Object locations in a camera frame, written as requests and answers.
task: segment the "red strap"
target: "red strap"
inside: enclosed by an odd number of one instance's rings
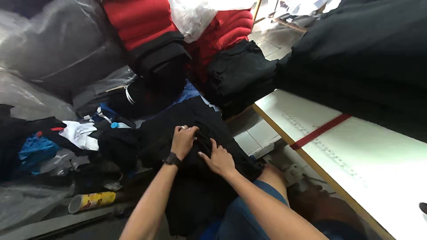
[[[52,130],[52,131],[62,131],[62,130],[64,130],[64,128],[62,128],[62,127],[56,127],[56,128],[51,128],[50,130]]]
[[[313,141],[316,137],[322,135],[327,130],[335,127],[336,125],[338,125],[342,122],[344,122],[349,117],[351,117],[351,115],[344,114],[344,113],[337,116],[336,118],[332,119],[331,121],[325,123],[323,126],[319,127],[318,129],[314,130],[313,132],[311,132],[309,135],[301,138],[300,140],[296,141],[294,144],[291,144],[290,147],[293,150],[297,150],[297,149],[302,148],[305,144]]]

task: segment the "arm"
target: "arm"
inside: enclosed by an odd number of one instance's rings
[[[217,147],[214,139],[211,142],[211,158],[201,152],[199,155],[234,188],[271,239],[327,240],[304,218],[243,177],[234,167],[231,154]]]
[[[199,129],[196,126],[184,127],[186,129],[175,127],[171,148],[171,152],[181,161],[193,146],[196,139],[194,133]],[[121,240],[155,239],[177,171],[178,167],[174,164],[161,167],[133,210],[120,236]]]

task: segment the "blue shorts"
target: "blue shorts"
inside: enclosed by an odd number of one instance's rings
[[[282,203],[285,198],[267,183],[255,180],[254,184]],[[330,240],[365,240],[361,233],[347,224],[338,221],[321,221],[313,223]],[[210,225],[200,240],[268,240],[264,229],[259,225],[243,200],[236,198],[227,208],[222,221]]]

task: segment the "black watch strap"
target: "black watch strap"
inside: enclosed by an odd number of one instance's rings
[[[176,156],[175,153],[171,152],[169,156],[165,160],[163,160],[163,163],[166,165],[175,164],[179,168],[179,165],[181,164],[181,160],[179,160],[179,158]]]

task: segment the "table edge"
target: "table edge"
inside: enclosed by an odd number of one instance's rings
[[[287,144],[294,144],[295,141],[286,132],[277,125],[256,103],[252,108],[282,137]],[[396,240],[381,224],[379,224],[356,200],[354,200],[314,159],[312,159],[303,149],[296,150],[307,164],[313,168],[331,187],[341,195],[350,207],[361,216],[372,229],[385,240]]]

